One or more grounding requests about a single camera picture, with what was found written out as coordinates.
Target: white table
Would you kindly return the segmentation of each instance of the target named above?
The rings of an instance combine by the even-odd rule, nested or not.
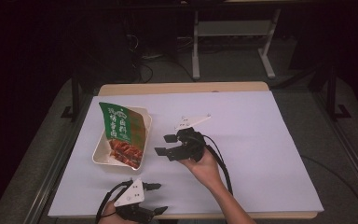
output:
[[[324,210],[264,83],[109,85],[101,89],[100,95],[105,96],[94,97],[89,107],[48,212],[50,217],[94,217],[107,191],[138,177],[107,173],[93,163],[92,154],[103,132],[99,102],[141,106],[151,115],[152,127],[139,177],[162,185],[147,191],[141,203],[149,209],[169,206],[157,218],[223,217],[210,192],[182,164],[159,157],[154,150],[173,147],[164,142],[163,135],[175,133],[173,127],[182,116],[207,114],[212,118],[195,130],[212,137],[219,146],[234,196],[251,217],[312,218]]]

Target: floor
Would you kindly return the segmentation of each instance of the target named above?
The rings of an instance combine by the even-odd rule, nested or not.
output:
[[[263,38],[230,41],[240,41],[241,44],[233,47],[227,42],[218,45],[204,42],[205,51],[200,53],[199,82],[265,81],[272,88],[300,72],[288,69],[296,46],[292,38],[274,39],[271,44],[268,57],[277,76],[275,79],[266,77],[258,58],[256,50],[265,41]],[[141,67],[143,80],[149,79],[150,83],[192,82],[190,55],[190,49],[184,49],[176,62],[164,56],[143,60],[147,65]],[[258,219],[257,223],[358,223],[358,175],[348,156],[351,154],[348,151],[352,150],[358,156],[358,103],[351,87],[338,79],[337,105],[344,105],[351,118],[332,121],[324,108],[326,88],[316,93],[309,91],[307,85],[311,78],[309,75],[284,89],[272,88],[272,92],[318,191],[324,212],[310,220]],[[68,80],[56,95],[5,191],[0,201],[0,223],[94,222],[93,218],[47,216],[92,97],[81,93],[81,111],[75,121],[62,118],[64,109],[72,105],[71,85],[71,80]]]

